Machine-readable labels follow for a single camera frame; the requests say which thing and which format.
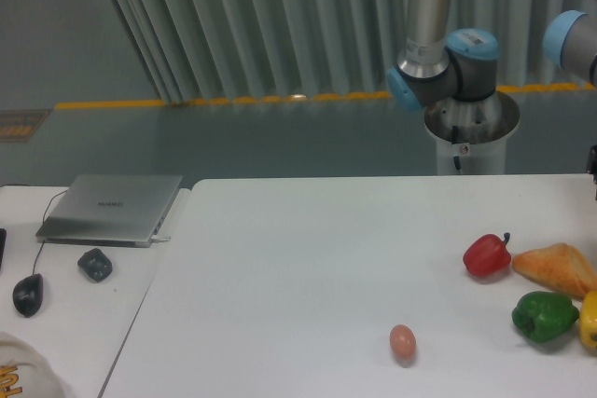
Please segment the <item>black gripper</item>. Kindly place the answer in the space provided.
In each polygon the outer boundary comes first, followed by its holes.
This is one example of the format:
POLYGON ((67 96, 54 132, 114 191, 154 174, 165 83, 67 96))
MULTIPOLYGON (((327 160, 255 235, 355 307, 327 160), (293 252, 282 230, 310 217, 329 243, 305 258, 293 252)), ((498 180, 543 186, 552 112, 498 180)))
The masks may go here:
POLYGON ((587 158, 587 174, 592 177, 594 186, 597 186, 597 145, 594 144, 589 149, 587 158))

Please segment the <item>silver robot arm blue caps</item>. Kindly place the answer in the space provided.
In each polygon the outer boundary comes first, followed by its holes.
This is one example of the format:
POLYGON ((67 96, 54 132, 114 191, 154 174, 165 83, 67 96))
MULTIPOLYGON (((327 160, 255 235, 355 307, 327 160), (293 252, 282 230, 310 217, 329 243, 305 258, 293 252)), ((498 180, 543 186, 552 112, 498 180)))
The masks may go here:
POLYGON ((496 87, 497 39, 478 28, 449 33, 450 3, 408 0, 406 46, 387 87, 404 109, 424 111, 438 174, 502 174, 520 109, 496 87))

